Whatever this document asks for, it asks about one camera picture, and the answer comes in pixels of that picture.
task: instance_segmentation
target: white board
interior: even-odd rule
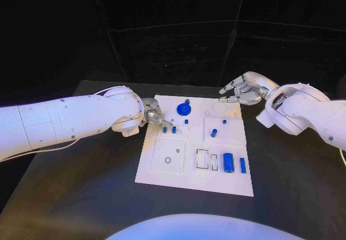
[[[159,125],[149,124],[134,182],[252,197],[239,103],[199,97],[156,95],[154,98],[176,133],[172,129],[163,133]],[[180,116],[178,106],[186,99],[192,110],[188,116]],[[234,156],[232,173],[224,171],[225,153]],[[247,173],[241,172],[241,158]]]

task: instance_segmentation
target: blue tube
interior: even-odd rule
[[[234,154],[224,153],[224,171],[225,173],[235,172]]]
[[[239,158],[239,167],[241,167],[241,173],[247,173],[247,167],[245,167],[245,159],[244,157]]]
[[[212,138],[215,138],[215,136],[216,136],[216,132],[218,132],[218,130],[214,129],[212,132],[211,132],[211,137],[212,137]]]

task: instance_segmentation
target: rectangular slot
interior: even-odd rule
[[[208,150],[203,149],[196,150],[196,168],[209,169]]]
[[[211,169],[214,171],[218,171],[218,155],[216,154],[211,155]]]

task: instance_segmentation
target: blue object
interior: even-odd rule
[[[245,159],[244,157],[239,158],[239,167],[241,167],[241,173],[247,173],[247,167],[245,167]]]
[[[212,138],[215,138],[215,136],[216,136],[216,132],[218,132],[218,130],[214,129],[212,132],[211,132],[211,137],[212,137]]]
[[[224,170],[225,170],[225,173],[235,172],[235,163],[234,163],[232,153],[224,153]]]
[[[179,115],[186,116],[192,112],[190,101],[186,99],[185,103],[178,105],[176,111]]]

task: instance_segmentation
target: robotic hand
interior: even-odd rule
[[[270,128],[274,124],[291,135],[313,128],[325,142],[346,150],[346,100],[330,101],[309,84],[278,86],[257,72],[248,71],[219,91],[234,89],[235,96],[222,97],[222,103],[245,105],[267,100],[257,120]]]
[[[140,99],[126,86],[111,87],[88,96],[2,107],[0,162],[30,150],[77,142],[108,128],[124,137],[137,134],[139,127],[149,122],[170,128],[173,124],[163,118],[157,100]]]

